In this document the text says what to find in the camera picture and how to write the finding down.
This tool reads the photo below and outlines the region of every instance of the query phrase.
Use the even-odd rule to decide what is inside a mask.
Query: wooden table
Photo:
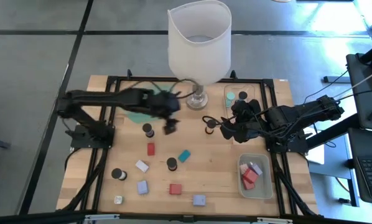
[[[106,81],[107,76],[93,75],[87,90],[104,91]],[[132,83],[121,82],[121,89]],[[288,81],[274,80],[274,84],[278,105],[292,106]],[[137,87],[147,85],[150,84],[141,83]],[[248,199],[238,192],[237,160],[243,153],[265,154],[270,158],[264,139],[258,137],[239,144],[233,139],[224,139],[219,129],[216,129],[212,135],[204,132],[205,123],[202,122],[202,116],[209,115],[219,119],[220,116],[226,116],[226,113],[229,113],[223,102],[224,88],[227,85],[228,83],[215,83],[206,86],[209,101],[207,107],[201,111],[188,109],[185,100],[181,100],[182,109],[175,114],[175,118],[180,120],[177,131],[168,136],[162,132],[164,121],[157,120],[151,122],[156,132],[155,136],[151,139],[145,137],[142,124],[133,123],[127,117],[127,112],[118,108],[114,119],[116,126],[114,144],[108,153],[98,211],[195,215],[278,215],[274,183],[272,183],[273,197],[270,199]],[[190,86],[189,83],[179,83],[175,90],[185,94],[190,91]],[[262,105],[259,90],[259,85],[255,84],[255,98]],[[270,99],[269,89],[266,90],[266,94]],[[84,110],[98,119],[100,107],[84,107]],[[149,142],[154,142],[156,145],[155,156],[147,156],[147,143]],[[166,160],[169,157],[177,158],[184,149],[188,149],[192,155],[184,163],[178,162],[178,169],[175,172],[169,171]],[[83,185],[90,155],[91,149],[82,149],[70,158],[57,208],[66,206]],[[150,167],[145,174],[135,166],[138,160],[144,161]],[[293,186],[309,208],[318,212],[306,160],[298,154],[288,153],[288,161]],[[125,181],[113,179],[111,171],[114,168],[128,172],[128,178]],[[137,182],[142,180],[148,183],[149,193],[147,195],[137,193]],[[169,184],[182,184],[182,194],[169,195]],[[287,190],[284,186],[282,186],[282,191],[286,212],[290,213]],[[95,187],[92,186],[87,208],[91,208],[94,192]],[[122,205],[114,204],[116,195],[124,197]],[[206,206],[194,207],[193,195],[206,195]]]

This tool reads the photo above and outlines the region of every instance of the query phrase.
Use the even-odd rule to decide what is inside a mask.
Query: teal cap
[[[235,99],[235,94],[232,93],[232,92],[228,92],[228,93],[226,94],[226,98],[227,98],[228,100],[234,100],[234,99]]]

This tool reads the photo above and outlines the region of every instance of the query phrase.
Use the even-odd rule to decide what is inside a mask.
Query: lamp
[[[231,12],[220,1],[199,1],[168,10],[168,20],[169,67],[178,79],[198,83],[187,105],[203,109],[208,103],[203,86],[219,81],[230,69]]]

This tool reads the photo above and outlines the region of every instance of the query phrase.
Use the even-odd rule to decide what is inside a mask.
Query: gray floor
[[[166,30],[166,10],[186,2],[95,0],[86,29]],[[366,30],[352,2],[225,2],[233,13],[233,30]],[[0,1],[0,29],[78,29],[85,6],[86,0]],[[9,150],[0,149],[0,215],[16,211],[74,40],[72,35],[0,35],[0,139],[12,144]],[[371,47],[368,36],[233,36],[231,67],[243,78],[290,80],[294,102],[302,103],[325,86],[323,76],[346,70],[346,54]],[[165,35],[84,36],[68,89],[85,89],[90,75],[124,75],[127,68],[137,76],[172,76],[166,52]],[[333,85],[322,94],[332,96],[349,87]],[[58,123],[31,212],[55,209],[69,143]],[[322,215],[372,222],[371,204],[352,208],[336,203],[347,195],[335,179],[312,175],[312,181]]]

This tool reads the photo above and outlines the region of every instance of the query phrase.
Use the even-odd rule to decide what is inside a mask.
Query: red block
[[[154,156],[154,143],[147,143],[147,155]]]
[[[182,184],[170,184],[169,185],[169,194],[181,194],[182,193]]]
[[[251,169],[247,169],[247,171],[243,174],[243,178],[246,179],[250,184],[253,184],[258,177],[259,176]]]
[[[254,189],[255,188],[255,184],[254,183],[249,183],[246,179],[242,179],[243,181],[243,186],[244,186],[244,189],[246,190],[250,190],[250,189]]]

